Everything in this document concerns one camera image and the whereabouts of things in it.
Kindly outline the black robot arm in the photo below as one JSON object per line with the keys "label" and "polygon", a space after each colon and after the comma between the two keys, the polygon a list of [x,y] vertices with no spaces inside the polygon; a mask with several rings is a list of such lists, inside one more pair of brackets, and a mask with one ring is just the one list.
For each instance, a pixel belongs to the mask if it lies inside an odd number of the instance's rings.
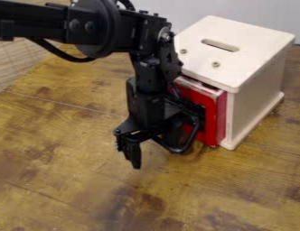
{"label": "black robot arm", "polygon": [[166,18],[138,11],[130,0],[78,0],[71,5],[0,0],[0,41],[16,38],[71,62],[127,52],[135,76],[126,81],[128,118],[114,130],[118,151],[135,169],[142,167],[141,143],[149,139],[173,153],[187,151],[203,109],[175,86],[182,62]]}

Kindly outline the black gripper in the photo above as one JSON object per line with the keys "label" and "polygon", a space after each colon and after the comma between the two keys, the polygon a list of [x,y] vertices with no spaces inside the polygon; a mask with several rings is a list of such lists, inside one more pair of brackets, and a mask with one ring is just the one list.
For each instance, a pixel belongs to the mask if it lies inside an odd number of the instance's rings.
{"label": "black gripper", "polygon": [[[181,115],[195,115],[201,120],[202,107],[181,96],[174,84],[165,84],[154,92],[143,92],[137,78],[126,81],[126,98],[128,117],[115,128],[116,148],[123,151],[131,167],[142,167],[141,143],[153,140],[167,130],[169,122]],[[163,133],[169,151],[186,151],[193,143],[193,127],[181,120],[170,124]]]}

